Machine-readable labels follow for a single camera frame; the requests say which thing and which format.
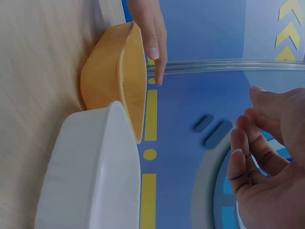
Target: finger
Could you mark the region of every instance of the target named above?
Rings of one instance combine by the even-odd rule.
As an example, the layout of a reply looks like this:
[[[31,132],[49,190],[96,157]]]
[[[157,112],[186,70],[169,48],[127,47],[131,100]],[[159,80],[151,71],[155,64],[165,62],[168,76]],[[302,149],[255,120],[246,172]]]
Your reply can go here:
[[[266,118],[262,114],[260,114],[256,109],[254,108],[248,108],[245,112],[245,115],[250,116],[254,122],[255,125],[271,134],[279,143],[284,145],[282,133],[281,133],[281,127],[280,123],[278,121],[274,121],[270,118]]]
[[[269,145],[251,117],[240,116],[237,119],[236,126],[246,132],[250,152],[255,157],[259,167],[267,174],[275,176],[289,164]]]
[[[144,50],[149,58],[157,60],[160,58],[158,36],[155,31],[153,17],[143,17],[138,25],[141,29]]]
[[[155,80],[157,84],[161,85],[163,82],[165,67],[167,63],[167,47],[166,47],[167,32],[162,15],[160,15],[160,17],[156,19],[155,24],[156,24],[156,32],[158,37],[159,52],[160,52],[160,58],[155,61],[156,64]]]
[[[236,199],[240,201],[245,192],[252,187],[246,172],[246,160],[242,149],[235,149],[232,152],[227,176]]]
[[[250,154],[247,134],[242,129],[236,129],[231,134],[231,150],[242,149],[245,156],[246,173],[253,185],[263,183],[266,177],[256,167]]]
[[[253,86],[250,89],[252,104],[263,116],[280,121],[284,104],[283,94],[266,92],[263,88]]]

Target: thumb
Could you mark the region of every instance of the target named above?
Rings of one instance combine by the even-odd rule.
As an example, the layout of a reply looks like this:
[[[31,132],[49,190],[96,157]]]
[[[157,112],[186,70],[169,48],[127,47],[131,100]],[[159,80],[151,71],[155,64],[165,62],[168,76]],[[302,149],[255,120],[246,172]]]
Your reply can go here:
[[[250,97],[253,107],[263,116],[280,121],[284,105],[284,94],[266,92],[263,88],[253,86],[250,89]]]
[[[158,37],[154,28],[153,20],[146,23],[141,23],[140,29],[142,32],[144,50],[149,58],[157,60],[160,58]]]

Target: adult hand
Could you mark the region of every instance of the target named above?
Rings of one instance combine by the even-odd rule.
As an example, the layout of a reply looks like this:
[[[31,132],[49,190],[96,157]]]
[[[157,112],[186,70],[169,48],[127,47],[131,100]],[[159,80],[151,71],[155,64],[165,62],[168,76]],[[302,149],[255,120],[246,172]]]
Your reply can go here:
[[[128,0],[128,8],[141,29],[147,56],[155,60],[155,80],[161,85],[167,63],[167,32],[159,0]]]
[[[305,89],[283,94],[252,87],[254,105],[237,120],[231,136],[227,175],[248,229],[301,229],[305,222]],[[283,144],[288,162],[268,144],[259,129]],[[260,168],[271,176],[262,175]]]

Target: wooden table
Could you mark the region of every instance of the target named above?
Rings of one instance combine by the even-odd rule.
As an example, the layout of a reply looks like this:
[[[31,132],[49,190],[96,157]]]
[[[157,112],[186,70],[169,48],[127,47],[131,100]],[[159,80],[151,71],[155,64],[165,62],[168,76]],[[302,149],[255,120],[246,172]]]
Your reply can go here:
[[[32,229],[65,118],[81,110],[78,78],[121,0],[0,1],[0,228]]]

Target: yellow chevron arrow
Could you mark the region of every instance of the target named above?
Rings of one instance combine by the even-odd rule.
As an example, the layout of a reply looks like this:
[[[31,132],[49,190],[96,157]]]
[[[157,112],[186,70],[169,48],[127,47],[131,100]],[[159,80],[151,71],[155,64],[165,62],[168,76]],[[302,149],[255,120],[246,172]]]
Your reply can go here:
[[[276,60],[288,60],[288,61],[295,61],[295,56],[293,55],[290,48],[287,46],[284,48],[284,50],[278,54],[278,56],[275,58]]]
[[[278,20],[283,19],[290,11],[293,11],[300,24],[303,23],[303,10],[297,0],[287,0],[285,4],[280,8]]]
[[[290,37],[293,44],[295,45],[295,48],[298,49],[300,45],[300,35],[295,29],[295,26],[292,23],[289,23],[283,31],[278,34],[276,37],[275,47],[280,45],[287,37]]]

